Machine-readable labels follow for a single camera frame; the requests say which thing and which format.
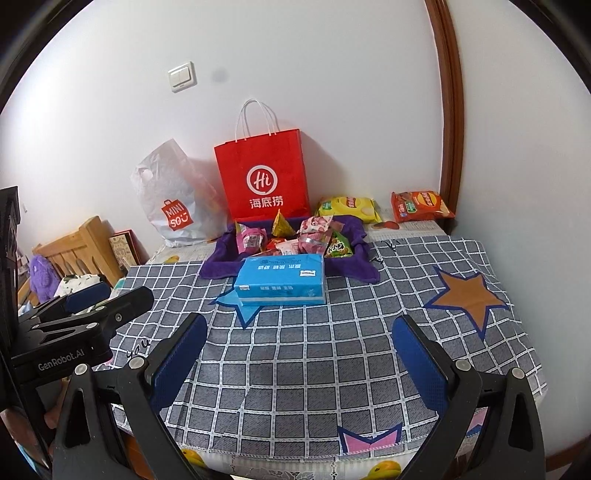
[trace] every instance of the potato chip bag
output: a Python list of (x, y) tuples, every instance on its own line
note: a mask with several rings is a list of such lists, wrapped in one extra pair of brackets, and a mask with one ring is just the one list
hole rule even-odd
[(398, 223), (455, 217), (439, 194), (431, 190), (403, 193), (392, 192), (391, 202), (394, 218)]
[(281, 210), (277, 210), (277, 215), (275, 216), (275, 221), (273, 221), (273, 230), (271, 231), (271, 234), (273, 236), (280, 236), (283, 238), (294, 236), (296, 234), (295, 230), (281, 214)]
[(347, 237), (337, 231), (333, 231), (329, 246), (326, 248), (325, 257), (351, 257), (353, 250)]
[(381, 222), (375, 210), (374, 201), (368, 198), (334, 197), (322, 200), (318, 205), (317, 215), (353, 215), (365, 223)]

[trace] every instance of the hi logo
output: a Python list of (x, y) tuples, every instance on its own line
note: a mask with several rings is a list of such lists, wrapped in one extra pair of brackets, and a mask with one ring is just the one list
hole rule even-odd
[(269, 195), (277, 188), (277, 173), (266, 165), (256, 165), (246, 174), (246, 184), (257, 195)]

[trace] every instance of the yellow chip bag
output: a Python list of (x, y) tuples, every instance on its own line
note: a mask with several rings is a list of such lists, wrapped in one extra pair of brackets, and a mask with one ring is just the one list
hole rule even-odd
[(277, 211), (277, 216), (273, 221), (273, 230), (271, 233), (273, 236), (280, 236), (282, 238), (287, 238), (289, 236), (294, 236), (296, 231), (291, 227), (291, 225), (287, 222), (285, 217), (281, 214), (281, 210)]
[(353, 215), (365, 223), (382, 221), (375, 211), (374, 201), (368, 198), (334, 197), (322, 200), (317, 215)]

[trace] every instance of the orange star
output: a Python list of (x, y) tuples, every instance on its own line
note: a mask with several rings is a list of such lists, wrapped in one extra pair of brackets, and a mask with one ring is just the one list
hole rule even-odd
[(488, 312), (493, 308), (509, 309), (507, 304), (486, 287), (482, 273), (470, 277), (451, 275), (435, 268), (445, 290), (429, 300), (424, 308), (440, 310), (463, 310), (474, 325), (482, 340), (486, 333)]

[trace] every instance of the pink candy packet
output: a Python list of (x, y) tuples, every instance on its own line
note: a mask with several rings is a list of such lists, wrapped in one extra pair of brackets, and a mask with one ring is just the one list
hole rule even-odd
[(332, 215), (310, 217), (304, 220), (300, 226), (300, 233), (326, 232), (330, 228)]
[(331, 229), (326, 232), (301, 233), (298, 237), (298, 246), (302, 253), (324, 255), (331, 237)]
[(331, 228), (332, 228), (332, 229), (333, 229), (335, 232), (341, 233), (341, 232), (343, 231), (343, 228), (345, 227), (345, 224), (344, 224), (344, 223), (341, 223), (341, 222), (338, 222), (338, 221), (336, 221), (336, 220), (333, 220), (333, 221), (330, 223), (330, 227), (331, 227)]
[(264, 250), (259, 254), (251, 255), (252, 257), (276, 257), (277, 255), (281, 255), (279, 250), (273, 248), (272, 250)]
[(267, 244), (267, 232), (264, 228), (250, 228), (236, 223), (236, 245), (238, 253), (249, 255), (259, 253)]
[(281, 255), (297, 255), (300, 253), (297, 238), (276, 244), (275, 248), (281, 252)]

